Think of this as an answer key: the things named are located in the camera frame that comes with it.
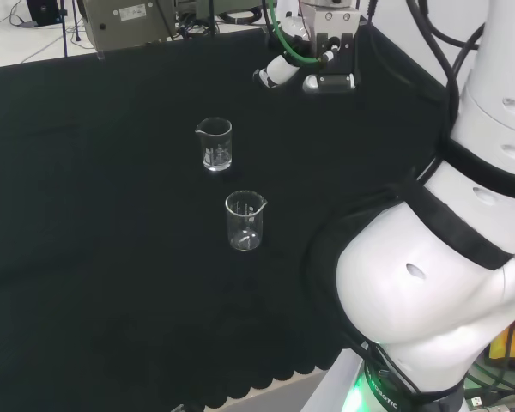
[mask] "green cable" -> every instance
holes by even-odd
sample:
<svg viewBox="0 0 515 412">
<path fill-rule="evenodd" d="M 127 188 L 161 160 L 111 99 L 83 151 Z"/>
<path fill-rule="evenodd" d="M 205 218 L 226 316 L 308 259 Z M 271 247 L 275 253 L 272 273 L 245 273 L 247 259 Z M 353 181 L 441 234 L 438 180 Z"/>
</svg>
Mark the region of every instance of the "green cable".
<svg viewBox="0 0 515 412">
<path fill-rule="evenodd" d="M 273 21 L 273 28 L 275 29 L 276 37 L 281 41 L 282 45 L 286 49 L 289 55 L 291 55 L 296 60 L 300 60 L 302 63 L 320 63 L 319 58 L 304 58 L 303 56 L 300 56 L 298 53 L 294 51 L 292 47 L 287 43 L 287 41 L 284 39 L 284 36 L 282 35 L 281 30 L 278 27 L 278 21 L 276 21 L 275 16 L 275 0 L 269 0 L 269 10 L 271 12 L 271 20 Z"/>
</svg>

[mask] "yellow object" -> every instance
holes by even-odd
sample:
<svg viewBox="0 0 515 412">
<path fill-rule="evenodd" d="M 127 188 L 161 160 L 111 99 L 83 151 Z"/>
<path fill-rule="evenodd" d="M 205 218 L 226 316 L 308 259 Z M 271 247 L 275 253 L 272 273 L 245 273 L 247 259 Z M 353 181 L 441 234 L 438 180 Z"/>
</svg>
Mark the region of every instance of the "yellow object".
<svg viewBox="0 0 515 412">
<path fill-rule="evenodd" d="M 506 356 L 506 343 L 507 343 L 507 333 L 509 329 L 501 332 L 493 341 L 490 343 L 490 351 L 488 352 L 488 357 L 495 361 L 498 359 L 503 359 Z M 515 359 L 515 332 L 513 332 L 512 338 L 512 349 L 510 351 L 509 357 Z"/>
</svg>

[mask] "glass beaker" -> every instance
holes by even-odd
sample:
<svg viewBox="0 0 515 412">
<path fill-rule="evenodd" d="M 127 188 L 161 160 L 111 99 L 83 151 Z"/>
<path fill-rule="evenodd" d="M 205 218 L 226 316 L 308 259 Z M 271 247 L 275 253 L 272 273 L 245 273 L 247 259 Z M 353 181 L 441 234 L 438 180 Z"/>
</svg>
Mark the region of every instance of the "glass beaker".
<svg viewBox="0 0 515 412">
<path fill-rule="evenodd" d="M 264 236 L 264 207 L 267 201 L 255 191 L 236 191 L 225 201 L 229 244 L 239 251 L 251 251 Z"/>
<path fill-rule="evenodd" d="M 233 126 L 224 118 L 206 118 L 195 130 L 200 138 L 204 167 L 219 172 L 231 166 Z"/>
</svg>

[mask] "black table cloth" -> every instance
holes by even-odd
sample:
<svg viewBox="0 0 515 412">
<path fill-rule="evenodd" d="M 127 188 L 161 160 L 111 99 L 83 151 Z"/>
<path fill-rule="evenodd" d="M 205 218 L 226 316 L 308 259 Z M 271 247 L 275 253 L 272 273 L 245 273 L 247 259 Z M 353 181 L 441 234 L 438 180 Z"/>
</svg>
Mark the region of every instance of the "black table cloth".
<svg viewBox="0 0 515 412">
<path fill-rule="evenodd" d="M 439 126 L 359 42 L 345 95 L 252 82 L 259 30 L 0 68 L 0 411 L 218 407 L 331 365 L 301 253 L 333 206 L 427 164 Z M 209 116 L 233 123 L 224 173 L 193 134 Z M 246 189 L 264 242 L 237 252 L 224 201 Z"/>
</svg>

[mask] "robotic end effector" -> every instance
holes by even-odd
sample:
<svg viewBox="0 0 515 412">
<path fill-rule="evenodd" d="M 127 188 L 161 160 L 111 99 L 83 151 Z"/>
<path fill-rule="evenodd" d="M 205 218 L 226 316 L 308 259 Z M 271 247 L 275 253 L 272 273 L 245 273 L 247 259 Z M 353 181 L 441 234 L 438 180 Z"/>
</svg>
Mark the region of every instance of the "robotic end effector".
<svg viewBox="0 0 515 412">
<path fill-rule="evenodd" d="M 307 93 L 343 93 L 355 89 L 354 36 L 361 14 L 351 7 L 353 0 L 301 0 L 301 17 L 288 14 L 276 37 L 288 38 L 291 46 L 313 58 L 301 58 L 294 50 L 275 58 L 266 69 L 257 70 L 255 78 L 266 88 L 276 88 L 289 81 L 302 66 L 312 66 L 303 89 Z"/>
</svg>

